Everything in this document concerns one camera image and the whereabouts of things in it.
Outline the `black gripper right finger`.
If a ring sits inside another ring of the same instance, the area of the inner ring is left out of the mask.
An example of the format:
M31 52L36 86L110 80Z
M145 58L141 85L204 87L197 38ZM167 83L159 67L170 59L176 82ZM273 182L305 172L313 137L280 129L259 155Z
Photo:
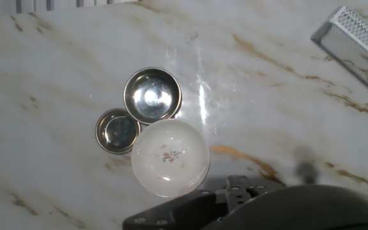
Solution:
M332 185L297 185L233 176L250 199L238 198L217 229L368 229L368 195Z

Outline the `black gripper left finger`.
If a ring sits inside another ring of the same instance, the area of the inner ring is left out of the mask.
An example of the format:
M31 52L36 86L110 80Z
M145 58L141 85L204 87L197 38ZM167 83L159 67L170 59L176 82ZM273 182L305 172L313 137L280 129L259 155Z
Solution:
M127 217L123 230L203 229L245 201L245 177L228 176L222 189L197 189Z

